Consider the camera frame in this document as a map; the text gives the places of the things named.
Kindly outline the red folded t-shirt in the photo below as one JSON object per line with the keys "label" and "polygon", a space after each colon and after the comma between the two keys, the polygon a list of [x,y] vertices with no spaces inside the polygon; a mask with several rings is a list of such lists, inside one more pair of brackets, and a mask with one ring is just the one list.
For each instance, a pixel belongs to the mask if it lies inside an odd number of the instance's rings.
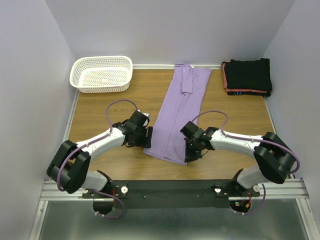
{"label": "red folded t-shirt", "polygon": [[227,75],[225,71],[226,62],[224,61],[221,64],[221,69],[223,73],[223,80],[224,80],[224,89],[226,90],[228,95],[242,95],[242,94],[249,94],[249,95],[266,95],[268,92],[263,90],[255,90],[255,89],[238,89],[238,88],[228,88],[228,81]]}

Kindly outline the purple t-shirt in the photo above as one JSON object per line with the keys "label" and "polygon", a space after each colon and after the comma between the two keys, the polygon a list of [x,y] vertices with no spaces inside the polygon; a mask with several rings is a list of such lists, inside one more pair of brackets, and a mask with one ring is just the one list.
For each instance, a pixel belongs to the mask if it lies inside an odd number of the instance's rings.
{"label": "purple t-shirt", "polygon": [[186,165],[186,144],[181,129],[201,110],[212,73],[210,68],[177,64],[153,125],[151,148],[143,153],[167,162]]}

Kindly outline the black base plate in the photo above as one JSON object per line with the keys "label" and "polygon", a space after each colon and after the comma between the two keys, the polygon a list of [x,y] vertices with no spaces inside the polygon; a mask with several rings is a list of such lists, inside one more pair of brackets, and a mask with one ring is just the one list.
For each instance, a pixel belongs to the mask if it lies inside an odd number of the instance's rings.
{"label": "black base plate", "polygon": [[244,189],[231,179],[207,180],[113,180],[102,192],[120,200],[107,202],[104,195],[89,190],[84,199],[94,199],[102,213],[121,209],[229,208],[248,212],[251,197],[260,196],[256,186]]}

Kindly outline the black folded t-shirt bottom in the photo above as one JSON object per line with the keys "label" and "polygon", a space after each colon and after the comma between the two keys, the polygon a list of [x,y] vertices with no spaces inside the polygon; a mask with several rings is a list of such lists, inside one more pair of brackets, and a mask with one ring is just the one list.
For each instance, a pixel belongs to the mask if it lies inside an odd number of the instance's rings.
{"label": "black folded t-shirt bottom", "polygon": [[228,96],[263,96],[263,97],[270,97],[270,92],[252,92],[252,91],[227,91]]}

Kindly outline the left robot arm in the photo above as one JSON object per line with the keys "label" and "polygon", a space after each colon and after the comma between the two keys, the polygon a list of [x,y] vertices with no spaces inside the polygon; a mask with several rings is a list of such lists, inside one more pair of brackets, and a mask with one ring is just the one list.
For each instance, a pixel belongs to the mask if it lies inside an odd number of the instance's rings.
{"label": "left robot arm", "polygon": [[90,171],[91,161],[121,146],[150,148],[153,127],[148,126],[149,122],[150,114],[135,110],[130,118],[88,140],[64,141],[46,170],[47,176],[69,194],[83,188],[107,197],[111,180],[103,172]]}

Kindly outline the black folded t-shirt top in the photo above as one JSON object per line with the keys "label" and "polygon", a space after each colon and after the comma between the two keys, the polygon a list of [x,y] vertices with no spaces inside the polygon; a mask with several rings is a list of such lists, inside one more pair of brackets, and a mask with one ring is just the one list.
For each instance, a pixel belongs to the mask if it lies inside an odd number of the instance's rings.
{"label": "black folded t-shirt top", "polygon": [[225,61],[227,87],[271,92],[270,59]]}

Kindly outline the white perforated plastic basket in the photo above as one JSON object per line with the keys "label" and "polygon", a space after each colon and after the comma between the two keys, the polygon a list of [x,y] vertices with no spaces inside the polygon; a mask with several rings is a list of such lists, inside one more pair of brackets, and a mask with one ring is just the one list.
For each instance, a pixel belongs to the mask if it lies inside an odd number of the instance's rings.
{"label": "white perforated plastic basket", "polygon": [[126,91],[133,75],[132,60],[123,55],[82,57],[71,68],[69,83],[81,93]]}

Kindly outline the black folded t-shirt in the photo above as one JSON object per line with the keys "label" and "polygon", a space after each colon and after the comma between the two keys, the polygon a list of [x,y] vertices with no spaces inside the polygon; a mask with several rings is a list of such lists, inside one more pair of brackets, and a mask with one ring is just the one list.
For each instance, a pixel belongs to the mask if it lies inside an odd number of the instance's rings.
{"label": "black folded t-shirt", "polygon": [[270,59],[225,61],[227,87],[271,92]]}
{"label": "black folded t-shirt", "polygon": [[263,96],[263,97],[270,97],[270,92],[252,92],[252,91],[227,91],[228,96]]}

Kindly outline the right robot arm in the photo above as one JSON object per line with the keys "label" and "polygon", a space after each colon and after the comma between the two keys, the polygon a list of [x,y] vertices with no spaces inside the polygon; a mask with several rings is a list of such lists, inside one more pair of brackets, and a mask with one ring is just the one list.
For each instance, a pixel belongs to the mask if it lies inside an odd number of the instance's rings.
{"label": "right robot arm", "polygon": [[206,130],[189,121],[180,132],[185,140],[185,162],[202,158],[203,150],[235,152],[255,159],[256,164],[240,169],[226,185],[226,190],[241,196],[253,186],[265,182],[283,184],[292,167],[298,165],[288,146],[273,132],[265,135],[242,135],[217,127]]}

